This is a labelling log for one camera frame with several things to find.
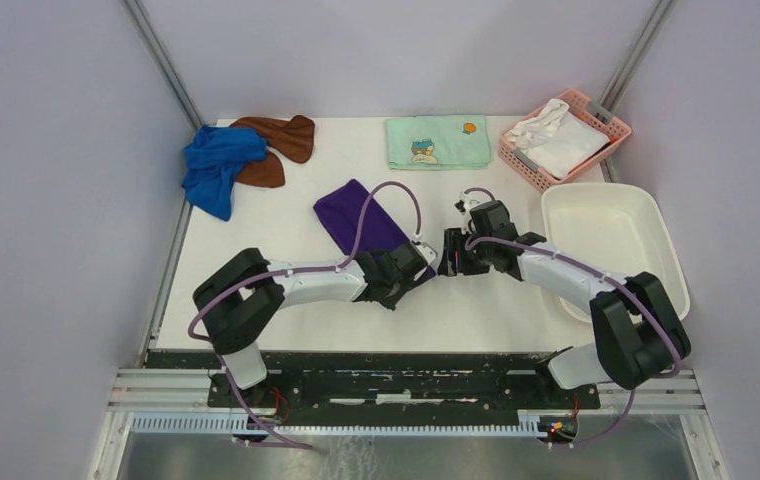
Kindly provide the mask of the brown towel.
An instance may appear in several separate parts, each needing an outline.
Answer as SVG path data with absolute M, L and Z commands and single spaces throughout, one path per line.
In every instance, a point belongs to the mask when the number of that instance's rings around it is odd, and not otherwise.
M 230 128 L 250 128 L 267 144 L 263 160 L 247 164 L 236 176 L 242 185 L 260 188 L 279 188 L 286 184 L 281 156 L 296 164 L 305 164 L 313 154 L 315 122 L 303 115 L 290 120 L 269 117 L 243 117 L 233 121 Z

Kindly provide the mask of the mint green cartoon towel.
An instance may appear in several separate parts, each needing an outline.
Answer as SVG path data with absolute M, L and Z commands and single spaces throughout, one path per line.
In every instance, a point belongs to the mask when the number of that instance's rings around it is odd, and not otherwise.
M 493 160 L 483 115 L 390 118 L 385 134 L 393 170 L 479 170 Z

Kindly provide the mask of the white cloth in basket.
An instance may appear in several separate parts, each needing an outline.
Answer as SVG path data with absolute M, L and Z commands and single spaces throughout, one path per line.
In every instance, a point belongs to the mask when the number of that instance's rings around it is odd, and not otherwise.
M 539 114 L 519 121 L 504 137 L 558 180 L 610 142 L 604 133 L 573 115 L 568 103 L 557 98 L 550 99 Z

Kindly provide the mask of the aluminium frame rail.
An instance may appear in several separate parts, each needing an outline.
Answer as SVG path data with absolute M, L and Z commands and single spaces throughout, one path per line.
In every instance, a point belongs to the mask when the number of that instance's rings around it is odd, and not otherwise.
M 230 389 L 216 370 L 134 370 L 122 369 L 112 388 L 110 405 L 144 411 L 209 411 L 237 408 Z M 534 395 L 531 387 L 497 387 L 494 393 L 312 393 L 312 383 L 299 381 L 296 386 L 280 387 L 282 405 L 293 412 L 299 408 L 321 409 L 328 405 L 368 406 L 439 406 L 477 405 L 483 411 L 507 410 L 522 414 L 548 412 L 569 414 L 575 410 L 593 415 L 614 415 L 632 400 L 629 409 L 637 415 L 703 415 L 707 412 L 697 381 L 687 372 L 673 379 L 652 380 L 633 395 L 613 383 L 587 386 L 577 393 L 560 394 L 555 400 Z

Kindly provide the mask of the purple towel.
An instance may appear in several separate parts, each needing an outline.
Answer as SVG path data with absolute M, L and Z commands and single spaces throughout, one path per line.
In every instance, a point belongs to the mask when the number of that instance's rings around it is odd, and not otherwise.
M 313 205 L 322 227 L 346 258 L 353 247 L 357 248 L 358 253 L 392 251 L 412 239 L 374 199 L 380 190 L 392 187 L 409 196 L 415 208 L 415 237 L 419 238 L 423 226 L 420 204 L 412 189 L 398 181 L 383 182 L 369 191 L 358 180 L 351 179 Z

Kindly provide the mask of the blue towel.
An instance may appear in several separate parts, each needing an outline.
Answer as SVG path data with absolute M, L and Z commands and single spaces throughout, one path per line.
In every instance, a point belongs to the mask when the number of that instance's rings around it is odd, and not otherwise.
M 267 141 L 251 128 L 201 127 L 183 149 L 182 188 L 188 203 L 228 221 L 236 177 L 247 164 L 264 160 L 267 147 Z

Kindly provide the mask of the pink plastic basket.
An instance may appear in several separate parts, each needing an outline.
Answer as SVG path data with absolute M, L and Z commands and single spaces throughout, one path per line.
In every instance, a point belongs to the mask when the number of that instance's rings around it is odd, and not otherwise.
M 558 180 L 549 175 L 543 168 L 538 167 L 532 160 L 522 154 L 519 149 L 514 148 L 504 137 L 504 135 L 518 122 L 505 130 L 499 136 L 498 140 L 499 158 L 541 192 L 550 187 L 567 184 L 577 180 L 588 170 L 607 159 L 615 152 L 618 146 L 632 134 L 631 128 L 626 123 L 577 89 L 569 89 L 554 98 L 561 99 L 568 103 L 570 112 L 573 115 L 596 130 L 604 133 L 609 138 L 610 142 L 594 156 L 590 157 L 583 164 L 573 170 L 564 179 Z M 520 121 L 527 120 L 534 115 L 539 114 L 544 106 L 545 104 L 523 117 Z

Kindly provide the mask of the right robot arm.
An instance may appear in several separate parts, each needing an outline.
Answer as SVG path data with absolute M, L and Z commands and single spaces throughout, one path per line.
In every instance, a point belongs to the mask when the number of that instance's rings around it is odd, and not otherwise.
M 539 366 L 533 392 L 541 405 L 558 408 L 586 384 L 613 382 L 633 390 L 681 370 L 691 341 L 657 276 L 606 272 L 542 235 L 520 234 L 499 200 L 463 196 L 455 207 L 463 223 L 444 232 L 439 275 L 499 272 L 558 296 L 591 320 L 591 343 L 557 351 Z

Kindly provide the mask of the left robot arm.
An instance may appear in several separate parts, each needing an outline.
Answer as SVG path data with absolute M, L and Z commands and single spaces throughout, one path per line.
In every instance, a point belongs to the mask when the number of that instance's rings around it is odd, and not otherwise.
M 263 404 L 271 384 L 257 340 L 276 313 L 324 301 L 377 303 L 393 310 L 437 260 L 425 242 L 320 262 L 281 262 L 240 251 L 192 294 L 208 341 L 231 374 L 234 396 Z

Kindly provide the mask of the white plastic tub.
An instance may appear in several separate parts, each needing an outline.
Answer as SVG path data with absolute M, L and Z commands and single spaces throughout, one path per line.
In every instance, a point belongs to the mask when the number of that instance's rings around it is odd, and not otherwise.
M 541 198 L 545 236 L 602 271 L 655 275 L 683 320 L 691 300 L 664 218 L 645 190 L 617 183 L 552 187 Z

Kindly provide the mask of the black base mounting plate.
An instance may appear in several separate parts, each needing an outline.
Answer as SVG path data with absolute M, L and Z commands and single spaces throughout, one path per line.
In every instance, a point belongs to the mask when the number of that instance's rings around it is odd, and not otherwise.
M 243 390 L 287 427 L 511 426 L 522 410 L 602 407 L 592 384 L 562 390 L 544 353 L 266 352 L 267 377 Z

